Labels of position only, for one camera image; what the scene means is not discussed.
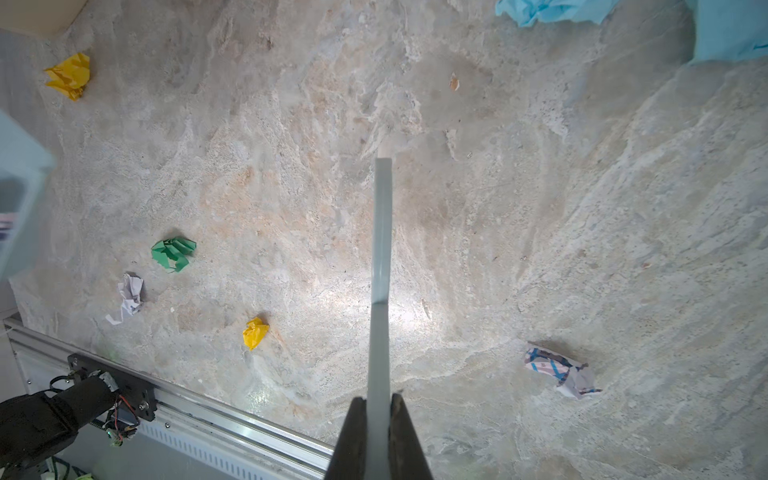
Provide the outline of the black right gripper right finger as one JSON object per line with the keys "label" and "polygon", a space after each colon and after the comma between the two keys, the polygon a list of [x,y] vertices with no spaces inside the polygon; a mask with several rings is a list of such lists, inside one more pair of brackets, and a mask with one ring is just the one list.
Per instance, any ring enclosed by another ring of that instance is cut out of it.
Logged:
{"label": "black right gripper right finger", "polygon": [[388,460],[392,480],[432,480],[403,397],[394,393],[390,406]]}

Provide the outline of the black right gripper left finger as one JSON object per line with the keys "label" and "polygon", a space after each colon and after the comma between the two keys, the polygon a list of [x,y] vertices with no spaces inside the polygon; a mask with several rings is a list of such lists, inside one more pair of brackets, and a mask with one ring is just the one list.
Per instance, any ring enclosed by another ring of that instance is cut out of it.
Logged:
{"label": "black right gripper left finger", "polygon": [[352,399],[327,467],[325,480],[363,480],[366,466],[367,402]]}

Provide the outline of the pale green hand brush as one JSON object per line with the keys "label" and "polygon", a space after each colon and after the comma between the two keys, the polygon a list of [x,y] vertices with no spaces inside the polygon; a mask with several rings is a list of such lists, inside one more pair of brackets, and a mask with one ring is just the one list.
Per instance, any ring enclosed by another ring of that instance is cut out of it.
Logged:
{"label": "pale green hand brush", "polygon": [[372,292],[366,405],[365,477],[367,479],[391,477],[388,442],[391,403],[389,290],[392,220],[392,160],[379,158],[374,165]]}

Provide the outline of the pale green dustpan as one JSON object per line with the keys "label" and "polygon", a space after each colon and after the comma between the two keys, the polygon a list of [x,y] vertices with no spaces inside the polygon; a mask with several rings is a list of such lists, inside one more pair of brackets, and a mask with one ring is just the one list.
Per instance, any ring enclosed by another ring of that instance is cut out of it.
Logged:
{"label": "pale green dustpan", "polygon": [[35,260],[39,207],[55,158],[6,113],[1,114],[1,279]]}

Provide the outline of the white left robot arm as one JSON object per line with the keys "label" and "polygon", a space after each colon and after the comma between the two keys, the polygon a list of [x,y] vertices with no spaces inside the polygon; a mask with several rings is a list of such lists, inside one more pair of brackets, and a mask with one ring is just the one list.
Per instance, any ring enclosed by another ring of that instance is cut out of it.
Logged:
{"label": "white left robot arm", "polygon": [[117,393],[99,377],[54,395],[45,391],[1,403],[1,477],[20,479],[26,470],[71,445],[85,425],[107,412]]}

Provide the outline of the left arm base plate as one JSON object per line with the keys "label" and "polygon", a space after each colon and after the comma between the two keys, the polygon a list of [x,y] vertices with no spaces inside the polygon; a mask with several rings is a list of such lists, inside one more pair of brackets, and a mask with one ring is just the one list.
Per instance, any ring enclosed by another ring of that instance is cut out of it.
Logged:
{"label": "left arm base plate", "polygon": [[101,378],[117,397],[123,398],[140,421],[155,420],[157,400],[152,383],[127,368],[102,360],[73,353],[67,357],[68,365],[78,380],[93,376]]}

